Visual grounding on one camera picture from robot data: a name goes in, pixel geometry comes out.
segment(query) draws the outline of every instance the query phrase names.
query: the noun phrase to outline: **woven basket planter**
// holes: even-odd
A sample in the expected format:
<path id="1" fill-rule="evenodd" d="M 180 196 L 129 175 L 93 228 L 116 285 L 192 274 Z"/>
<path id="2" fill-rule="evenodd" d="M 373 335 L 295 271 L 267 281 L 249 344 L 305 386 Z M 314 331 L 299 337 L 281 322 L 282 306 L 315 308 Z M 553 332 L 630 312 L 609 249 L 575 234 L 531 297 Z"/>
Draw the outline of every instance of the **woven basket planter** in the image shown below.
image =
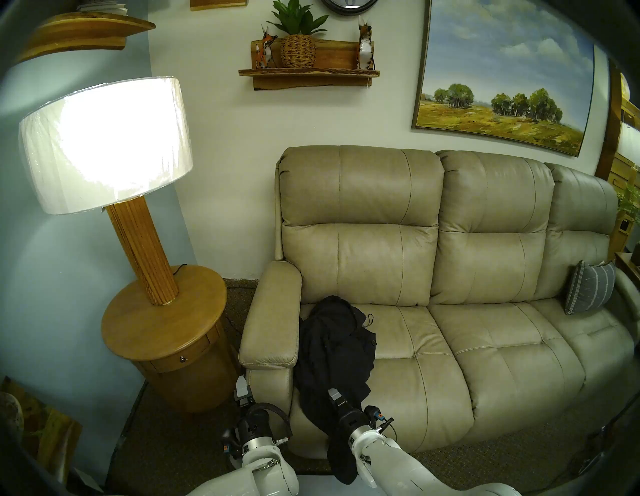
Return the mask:
<path id="1" fill-rule="evenodd" d="M 309 35 L 289 35 L 282 39 L 280 59 L 284 67 L 313 67 L 316 43 Z"/>

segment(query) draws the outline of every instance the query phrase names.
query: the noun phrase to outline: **brown carpet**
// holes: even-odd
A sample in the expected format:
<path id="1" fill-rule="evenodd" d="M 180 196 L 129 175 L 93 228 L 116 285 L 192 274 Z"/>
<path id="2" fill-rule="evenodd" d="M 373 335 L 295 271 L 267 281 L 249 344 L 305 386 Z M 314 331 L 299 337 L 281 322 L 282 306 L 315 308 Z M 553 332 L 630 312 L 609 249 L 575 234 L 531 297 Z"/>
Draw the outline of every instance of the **brown carpet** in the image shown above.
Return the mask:
<path id="1" fill-rule="evenodd" d="M 227 284 L 227 331 L 229 339 L 238 346 L 238 330 L 244 326 L 253 296 L 252 289 L 240 288 L 255 287 L 255 281 L 227 280 Z M 449 446 L 414 456 L 455 489 L 502 482 L 521 493 L 536 492 L 570 480 L 572 477 L 565 469 L 585 448 L 587 435 L 616 415 L 638 390 L 640 360 L 636 357 L 609 387 L 546 424 L 495 440 Z M 620 423 L 640 421 L 639 410 L 630 410 Z M 113 458 L 108 489 L 128 496 L 183 496 L 228 472 L 220 436 L 236 420 L 237 410 L 231 399 L 191 421 L 184 420 L 147 387 L 132 416 L 126 441 Z M 326 460 L 300 458 L 286 448 L 283 454 L 299 474 L 330 471 Z"/>

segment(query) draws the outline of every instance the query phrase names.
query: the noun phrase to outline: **white lamp shade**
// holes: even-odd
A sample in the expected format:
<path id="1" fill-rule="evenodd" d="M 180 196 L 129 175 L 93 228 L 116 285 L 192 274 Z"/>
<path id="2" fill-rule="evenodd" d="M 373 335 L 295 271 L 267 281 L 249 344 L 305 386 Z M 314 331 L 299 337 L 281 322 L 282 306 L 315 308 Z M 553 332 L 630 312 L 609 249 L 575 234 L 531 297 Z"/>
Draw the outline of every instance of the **white lamp shade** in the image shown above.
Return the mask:
<path id="1" fill-rule="evenodd" d="M 617 152 L 625 159 L 640 166 L 640 131 L 622 122 Z"/>
<path id="2" fill-rule="evenodd" d="M 136 198 L 193 167 L 180 83 L 148 77 L 47 103 L 20 122 L 26 168 L 49 214 Z"/>

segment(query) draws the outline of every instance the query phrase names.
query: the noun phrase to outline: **beige leather sofa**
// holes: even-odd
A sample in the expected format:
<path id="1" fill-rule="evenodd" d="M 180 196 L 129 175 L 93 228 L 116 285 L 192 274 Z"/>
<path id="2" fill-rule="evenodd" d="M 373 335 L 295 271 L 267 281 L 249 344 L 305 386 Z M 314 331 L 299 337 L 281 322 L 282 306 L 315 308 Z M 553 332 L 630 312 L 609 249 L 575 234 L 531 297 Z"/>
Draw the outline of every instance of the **beige leather sofa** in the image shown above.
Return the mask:
<path id="1" fill-rule="evenodd" d="M 566 316 L 556 299 L 572 266 L 607 256 L 617 199 L 600 179 L 495 154 L 300 147 L 278 163 L 275 204 L 276 261 L 239 359 L 256 399 L 290 412 L 296 454 L 326 457 L 292 373 L 298 317 L 331 294 L 374 315 L 363 406 L 396 419 L 408 452 L 543 422 L 632 359 L 640 295 L 621 271 L 607 308 Z"/>

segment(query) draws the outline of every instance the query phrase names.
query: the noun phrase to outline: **round wooden side table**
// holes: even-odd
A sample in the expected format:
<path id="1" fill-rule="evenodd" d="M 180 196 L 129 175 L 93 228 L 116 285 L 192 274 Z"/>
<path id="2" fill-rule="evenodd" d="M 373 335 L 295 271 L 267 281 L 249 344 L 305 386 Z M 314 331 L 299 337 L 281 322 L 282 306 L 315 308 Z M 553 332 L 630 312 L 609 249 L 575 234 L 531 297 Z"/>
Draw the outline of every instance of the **round wooden side table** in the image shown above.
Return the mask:
<path id="1" fill-rule="evenodd" d="M 151 305 L 139 281 L 122 289 L 102 316 L 102 339 L 175 410 L 204 412 L 229 397 L 240 375 L 220 321 L 227 287 L 219 274 L 195 265 L 181 267 L 175 281 L 179 295 L 167 305 Z"/>

